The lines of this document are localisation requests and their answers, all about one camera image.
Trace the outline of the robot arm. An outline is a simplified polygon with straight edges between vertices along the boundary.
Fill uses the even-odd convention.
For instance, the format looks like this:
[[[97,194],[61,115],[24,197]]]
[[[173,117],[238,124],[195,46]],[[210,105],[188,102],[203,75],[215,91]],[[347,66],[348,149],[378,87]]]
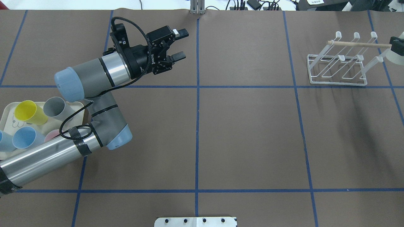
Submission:
[[[14,193],[99,148],[113,150],[130,142],[132,133],[111,92],[148,73],[167,72],[177,61],[186,58],[183,52],[167,54],[175,41],[189,36],[186,29],[161,27],[143,34],[146,45],[133,47],[122,23],[111,25],[110,36],[113,47],[102,57],[68,67],[54,76],[65,102],[84,101],[83,109],[88,110],[92,122],[64,130],[64,125],[74,117],[69,113],[62,117],[55,138],[1,161],[1,196]]]

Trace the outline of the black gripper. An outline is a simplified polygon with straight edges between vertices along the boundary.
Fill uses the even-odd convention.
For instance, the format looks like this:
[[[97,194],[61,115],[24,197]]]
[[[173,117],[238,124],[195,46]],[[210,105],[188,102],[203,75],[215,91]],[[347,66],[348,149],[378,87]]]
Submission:
[[[122,56],[128,67],[130,78],[138,79],[145,73],[154,75],[169,71],[173,65],[186,58],[184,52],[168,55],[167,51],[171,44],[177,39],[189,36],[186,29],[176,30],[169,26],[161,27],[146,34],[151,44],[151,49],[147,45],[137,45],[130,47],[127,40],[127,33],[122,35]]]

